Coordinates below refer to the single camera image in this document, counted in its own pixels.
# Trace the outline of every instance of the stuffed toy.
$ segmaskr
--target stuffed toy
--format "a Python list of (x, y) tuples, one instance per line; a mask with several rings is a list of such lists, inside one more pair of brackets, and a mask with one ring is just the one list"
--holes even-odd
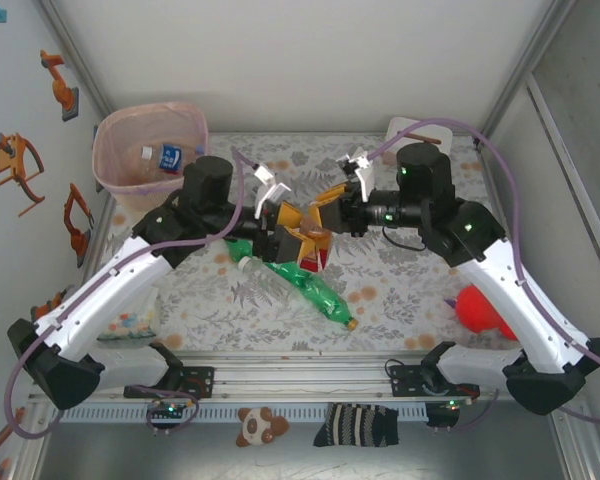
[(238, 418), (242, 422), (242, 432), (236, 439), (239, 447), (271, 443), (274, 437), (289, 430), (287, 420), (284, 417), (274, 417), (268, 407), (241, 408), (238, 410)]

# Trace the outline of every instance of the blue label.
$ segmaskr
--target blue label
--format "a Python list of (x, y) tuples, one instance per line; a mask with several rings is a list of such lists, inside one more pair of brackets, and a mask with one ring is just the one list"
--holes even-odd
[(167, 143), (162, 145), (160, 168), (167, 172), (175, 173), (180, 169), (180, 163), (182, 163), (182, 149)]

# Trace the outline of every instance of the red toy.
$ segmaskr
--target red toy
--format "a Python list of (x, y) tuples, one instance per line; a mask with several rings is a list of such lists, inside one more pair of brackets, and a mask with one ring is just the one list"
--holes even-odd
[(477, 287), (464, 288), (455, 301), (447, 301), (456, 310), (458, 320), (473, 333), (498, 328), (509, 340), (518, 340), (500, 314)]

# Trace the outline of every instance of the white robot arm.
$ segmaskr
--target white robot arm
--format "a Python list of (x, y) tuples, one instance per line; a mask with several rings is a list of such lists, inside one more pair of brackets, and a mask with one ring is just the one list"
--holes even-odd
[[(114, 258), (71, 298), (35, 324), (20, 319), (9, 328), (16, 354), (24, 357), (27, 372), (56, 407), (72, 408), (102, 388), (178, 389), (182, 363), (162, 345), (119, 351), (94, 348), (98, 335), (126, 305), (203, 247), (202, 242), (184, 246), (178, 241), (217, 234), (231, 223), (229, 236), (252, 240), (254, 254), (265, 261), (296, 260), (298, 239), (278, 224), (286, 218), (285, 209), (292, 208), (276, 203), (288, 187), (256, 166), (256, 173), (263, 171), (264, 197), (259, 195), (256, 207), (242, 207), (235, 217), (236, 206), (227, 200), (233, 167), (222, 158), (199, 158), (185, 168), (183, 188), (134, 226)], [(267, 211), (262, 208), (265, 202)], [(150, 251), (164, 242), (176, 246)]]
[(600, 338), (574, 327), (525, 272), (540, 304), (573, 340), (566, 342), (531, 302), (518, 280), (511, 243), (493, 215), (455, 196), (449, 157), (415, 143), (397, 154), (398, 191), (376, 190), (373, 164), (362, 149), (340, 161), (347, 184), (327, 191), (310, 207), (319, 225), (363, 236), (369, 226), (417, 228), (425, 246), (476, 285), (513, 330), (521, 348), (469, 349), (442, 342), (423, 360), (428, 387), (475, 384), (507, 389), (525, 408), (547, 414), (569, 401), (598, 364), (574, 343), (600, 356)]

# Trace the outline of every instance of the gray floor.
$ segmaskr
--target gray floor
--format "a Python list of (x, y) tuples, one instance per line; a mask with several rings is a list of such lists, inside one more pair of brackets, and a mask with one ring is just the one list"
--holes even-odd
[[(481, 406), (463, 412), (461, 422)], [(144, 426), (62, 425), (38, 478), (525, 480), (563, 478), (549, 420), (501, 402), (475, 430), (433, 435), (401, 423), (400, 445), (314, 448), (319, 424), (291, 424), (265, 447), (238, 448), (238, 424), (200, 424), (154, 438)]]

